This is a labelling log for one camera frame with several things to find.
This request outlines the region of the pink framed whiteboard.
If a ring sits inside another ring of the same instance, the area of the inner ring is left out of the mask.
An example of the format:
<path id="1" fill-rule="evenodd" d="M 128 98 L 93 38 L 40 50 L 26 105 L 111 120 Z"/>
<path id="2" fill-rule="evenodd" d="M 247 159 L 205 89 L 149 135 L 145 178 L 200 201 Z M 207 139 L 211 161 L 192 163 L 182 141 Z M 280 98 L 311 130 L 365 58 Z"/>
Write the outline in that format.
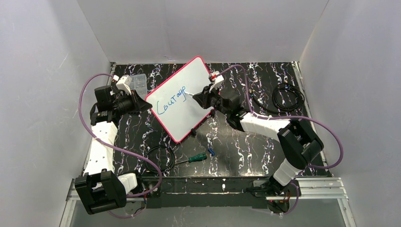
<path id="1" fill-rule="evenodd" d="M 151 112 L 176 143 L 188 136 L 211 111 L 184 93 L 201 92 L 210 84 L 209 74 L 205 62 L 197 56 L 146 96 L 145 101 L 153 105 Z"/>

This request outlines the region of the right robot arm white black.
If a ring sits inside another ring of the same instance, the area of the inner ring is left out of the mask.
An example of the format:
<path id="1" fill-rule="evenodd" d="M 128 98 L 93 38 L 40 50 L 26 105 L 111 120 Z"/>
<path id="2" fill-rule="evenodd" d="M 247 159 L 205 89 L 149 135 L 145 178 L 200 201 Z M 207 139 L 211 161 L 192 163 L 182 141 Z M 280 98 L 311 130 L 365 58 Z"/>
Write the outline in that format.
<path id="1" fill-rule="evenodd" d="M 289 183 L 323 150 L 321 139 L 304 119 L 267 120 L 257 118 L 242 107 L 239 95 L 230 88 L 219 91 L 206 86 L 192 98 L 203 108 L 210 107 L 226 116 L 226 122 L 235 130 L 252 132 L 278 141 L 284 152 L 284 161 L 269 180 L 261 186 L 249 188 L 254 193 L 281 194 Z"/>

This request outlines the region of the blue marker cap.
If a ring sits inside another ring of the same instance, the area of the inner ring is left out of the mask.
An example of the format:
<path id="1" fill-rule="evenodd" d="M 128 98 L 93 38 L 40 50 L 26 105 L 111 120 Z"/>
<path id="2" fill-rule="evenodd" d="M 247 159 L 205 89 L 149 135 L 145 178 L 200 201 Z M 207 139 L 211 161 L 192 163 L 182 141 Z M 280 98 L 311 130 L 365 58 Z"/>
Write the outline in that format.
<path id="1" fill-rule="evenodd" d="M 209 148 L 209 149 L 208 149 L 208 152 L 209 152 L 212 156 L 215 156 L 215 152 L 213 151 L 213 149 Z"/>

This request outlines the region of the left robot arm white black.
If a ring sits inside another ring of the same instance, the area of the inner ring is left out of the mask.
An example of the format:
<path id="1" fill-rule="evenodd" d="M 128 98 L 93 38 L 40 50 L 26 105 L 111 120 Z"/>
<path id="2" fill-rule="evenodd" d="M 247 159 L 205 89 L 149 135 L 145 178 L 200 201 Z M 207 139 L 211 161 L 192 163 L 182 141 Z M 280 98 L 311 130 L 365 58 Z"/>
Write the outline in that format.
<path id="1" fill-rule="evenodd" d="M 93 215 L 122 208 L 127 195 L 138 186 L 136 172 L 117 176 L 113 167 L 113 145 L 117 124 L 125 114 L 140 114 L 152 107 L 134 89 L 101 86 L 94 90 L 96 103 L 90 110 L 92 138 L 88 163 L 75 179 L 75 189 L 86 212 Z"/>

